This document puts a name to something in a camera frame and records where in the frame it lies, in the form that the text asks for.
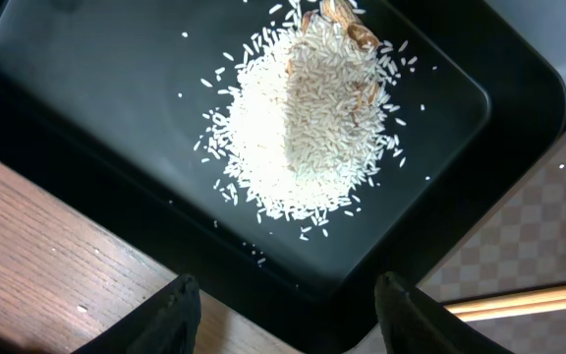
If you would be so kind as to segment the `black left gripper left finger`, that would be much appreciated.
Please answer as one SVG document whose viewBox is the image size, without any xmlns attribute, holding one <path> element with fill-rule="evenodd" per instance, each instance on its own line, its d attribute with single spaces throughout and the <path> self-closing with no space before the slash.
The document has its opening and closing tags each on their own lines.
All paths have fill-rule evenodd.
<svg viewBox="0 0 566 354">
<path fill-rule="evenodd" d="M 198 283 L 180 274 L 74 354 L 193 354 L 200 319 Z"/>
</svg>

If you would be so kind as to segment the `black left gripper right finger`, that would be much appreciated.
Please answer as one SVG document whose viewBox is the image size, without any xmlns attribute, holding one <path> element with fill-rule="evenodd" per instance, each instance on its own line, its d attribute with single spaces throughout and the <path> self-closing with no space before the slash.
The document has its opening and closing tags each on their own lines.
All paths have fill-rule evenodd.
<svg viewBox="0 0 566 354">
<path fill-rule="evenodd" d="M 374 305 L 389 354 L 511 354 L 392 271 L 377 278 Z"/>
</svg>

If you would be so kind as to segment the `wooden chopstick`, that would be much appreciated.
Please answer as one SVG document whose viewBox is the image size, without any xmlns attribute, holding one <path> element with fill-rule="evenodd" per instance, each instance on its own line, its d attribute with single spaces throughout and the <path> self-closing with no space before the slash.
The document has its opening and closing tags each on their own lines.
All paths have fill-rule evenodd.
<svg viewBox="0 0 566 354">
<path fill-rule="evenodd" d="M 566 285 L 460 302 L 447 305 L 446 309 L 453 314 L 465 314 L 526 306 L 534 308 L 536 305 L 549 303 L 565 304 L 566 309 Z"/>
<path fill-rule="evenodd" d="M 456 314 L 463 322 L 485 321 L 566 310 L 566 299 Z"/>
</svg>

